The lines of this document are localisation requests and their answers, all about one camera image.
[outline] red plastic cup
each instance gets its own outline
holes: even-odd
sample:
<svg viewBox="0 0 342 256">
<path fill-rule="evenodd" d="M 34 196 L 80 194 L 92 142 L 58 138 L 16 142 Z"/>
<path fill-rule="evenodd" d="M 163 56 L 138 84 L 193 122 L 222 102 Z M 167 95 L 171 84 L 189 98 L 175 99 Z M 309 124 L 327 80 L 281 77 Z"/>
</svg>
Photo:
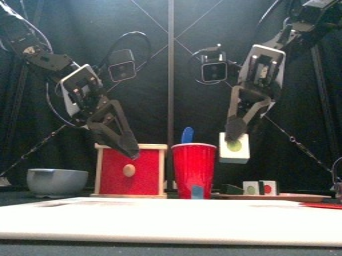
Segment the red plastic cup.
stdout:
<svg viewBox="0 0 342 256">
<path fill-rule="evenodd" d="M 171 149 L 179 198 L 210 199 L 217 146 L 185 143 Z"/>
</svg>

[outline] red box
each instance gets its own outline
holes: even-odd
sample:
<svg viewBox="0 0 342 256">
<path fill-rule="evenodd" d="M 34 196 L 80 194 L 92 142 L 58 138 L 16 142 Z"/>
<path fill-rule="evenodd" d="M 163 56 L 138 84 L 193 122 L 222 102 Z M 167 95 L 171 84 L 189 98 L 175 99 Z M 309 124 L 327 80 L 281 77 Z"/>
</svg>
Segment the red box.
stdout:
<svg viewBox="0 0 342 256">
<path fill-rule="evenodd" d="M 96 144 L 95 148 L 98 167 L 94 196 L 166 198 L 167 145 L 139 144 L 140 157 L 136 160 L 107 146 Z"/>
</svg>

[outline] red object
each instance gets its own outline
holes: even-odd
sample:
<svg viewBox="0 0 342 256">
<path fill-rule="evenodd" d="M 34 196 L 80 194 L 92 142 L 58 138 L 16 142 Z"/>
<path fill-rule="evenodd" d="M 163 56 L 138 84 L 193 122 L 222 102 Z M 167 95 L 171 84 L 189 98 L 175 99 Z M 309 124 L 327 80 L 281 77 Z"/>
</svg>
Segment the red object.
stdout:
<svg viewBox="0 0 342 256">
<path fill-rule="evenodd" d="M 166 145 L 139 144 L 140 156 L 130 159 L 116 150 L 99 150 L 95 194 L 114 196 L 163 196 Z"/>
<path fill-rule="evenodd" d="M 217 147 L 205 143 L 185 143 L 172 146 L 178 195 L 193 198 L 194 187 L 203 189 L 203 198 L 211 197 Z"/>
</svg>

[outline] cable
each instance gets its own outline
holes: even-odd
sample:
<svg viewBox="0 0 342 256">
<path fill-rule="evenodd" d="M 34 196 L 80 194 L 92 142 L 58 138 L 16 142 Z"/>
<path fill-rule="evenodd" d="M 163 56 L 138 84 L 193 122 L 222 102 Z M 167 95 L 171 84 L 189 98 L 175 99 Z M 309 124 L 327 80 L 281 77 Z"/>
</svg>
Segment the cable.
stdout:
<svg viewBox="0 0 342 256">
<path fill-rule="evenodd" d="M 103 60 L 100 61 L 99 69 L 102 68 L 103 65 L 108 64 L 108 58 L 110 58 L 110 55 L 111 55 L 114 49 L 118 47 L 120 41 L 123 41 L 123 39 L 126 39 L 126 37 L 128 37 L 128 36 L 138 36 L 138 37 L 142 37 L 144 39 L 144 41 L 147 43 L 147 51 L 148 51 L 148 55 L 147 55 L 147 59 L 144 61 L 144 65 L 148 63 L 148 61 L 151 59 L 151 55 L 152 55 L 151 41 L 150 41 L 147 35 L 143 32 L 132 31 L 132 32 L 128 32 L 128 33 L 123 34 L 119 37 L 119 39 L 116 40 L 116 42 L 112 44 Z M 139 69 L 136 69 L 136 71 L 140 71 L 144 65 L 140 65 L 140 67 L 139 67 Z"/>
<path fill-rule="evenodd" d="M 62 115 L 59 114 L 58 110 L 55 109 L 52 103 L 51 103 L 51 99 L 50 99 L 50 93 L 48 93 L 48 87 L 50 87 L 50 84 L 47 82 L 47 94 L 46 94 L 46 98 L 47 98 L 47 103 L 48 103 L 48 106 L 50 106 L 50 109 L 52 110 L 54 114 L 56 115 L 56 117 L 59 118 L 59 120 L 68 126 L 68 127 L 72 127 L 72 128 L 78 128 L 78 129 L 83 129 L 83 126 L 78 126 L 75 125 L 74 123 L 71 123 L 70 121 L 67 121 Z"/>
<path fill-rule="evenodd" d="M 283 0 L 277 0 L 273 5 L 270 6 L 270 8 L 267 9 L 267 11 L 265 12 L 262 18 L 259 19 L 259 22 L 255 26 L 255 32 L 254 32 L 254 36 L 251 38 L 251 41 L 254 43 L 257 35 L 259 34 L 259 30 L 262 27 L 263 22 L 266 21 L 266 19 L 269 18 L 269 16 L 271 15 L 271 13 L 274 12 L 274 10 L 277 9 L 277 7 L 279 6 L 279 4 L 283 2 Z"/>
<path fill-rule="evenodd" d="M 195 79 L 195 81 L 197 81 L 198 83 L 205 84 L 205 85 L 215 85 L 215 84 L 219 84 L 221 81 L 217 81 L 217 82 L 206 82 L 206 81 L 198 80 L 197 77 L 195 77 L 195 74 L 194 74 L 194 72 L 193 72 L 193 69 L 191 69 L 191 62 L 193 62 L 193 60 L 194 60 L 195 58 L 198 59 L 198 55 L 206 54 L 206 52 L 209 52 L 209 49 L 201 49 L 201 50 L 198 50 L 197 52 L 193 53 L 193 55 L 191 55 L 191 57 L 190 57 L 190 59 L 189 59 L 189 61 L 187 61 L 189 73 L 190 73 L 191 77 Z"/>
<path fill-rule="evenodd" d="M 337 166 L 341 163 L 342 157 L 339 157 L 331 167 L 331 173 L 333 173 L 333 184 L 335 184 L 337 182 L 341 182 L 341 178 L 337 176 Z"/>
</svg>

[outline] black curtain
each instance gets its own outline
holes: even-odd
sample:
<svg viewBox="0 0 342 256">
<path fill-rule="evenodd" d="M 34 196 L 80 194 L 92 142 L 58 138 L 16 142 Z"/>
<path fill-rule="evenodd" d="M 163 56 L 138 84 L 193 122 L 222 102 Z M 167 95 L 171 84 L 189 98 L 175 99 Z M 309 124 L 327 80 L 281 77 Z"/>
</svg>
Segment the black curtain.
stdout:
<svg viewBox="0 0 342 256">
<path fill-rule="evenodd" d="M 195 141 L 218 146 L 225 131 L 230 91 L 235 78 L 218 85 L 199 84 L 189 73 L 189 58 L 197 50 L 222 44 L 231 61 L 243 63 L 251 45 L 269 41 L 282 28 L 289 1 L 278 6 L 255 34 L 257 23 L 273 0 L 175 0 L 175 143 L 186 126 L 195 129 Z M 22 12 L 19 1 L 7 3 Z M 42 1 L 26 1 L 34 19 Z M 139 143 L 167 144 L 167 0 L 60 0 L 44 1 L 38 27 L 55 53 L 67 54 L 80 64 L 99 64 L 112 43 L 130 31 L 142 31 L 152 43 L 154 58 L 135 79 L 118 86 L 104 79 L 111 98 L 120 101 Z M 132 49 L 138 64 L 146 59 L 146 44 L 131 38 L 119 45 Z M 341 33 L 330 33 L 321 45 L 323 74 L 333 111 L 334 132 L 341 142 Z M 46 103 L 46 84 L 31 72 L 15 125 L 8 127 L 22 62 L 1 51 L 1 170 L 62 126 Z M 63 101 L 54 97 L 56 106 Z M 287 60 L 282 97 L 250 133 L 251 159 L 247 164 L 215 166 L 215 187 L 241 186 L 243 180 L 278 180 L 285 190 L 326 190 L 331 175 L 290 142 L 289 135 L 331 167 L 335 155 L 329 144 L 317 74 L 310 50 Z M 94 184 L 96 150 L 87 130 L 63 129 L 60 134 L 9 172 L 11 182 L 26 184 L 31 167 L 87 170 Z"/>
</svg>

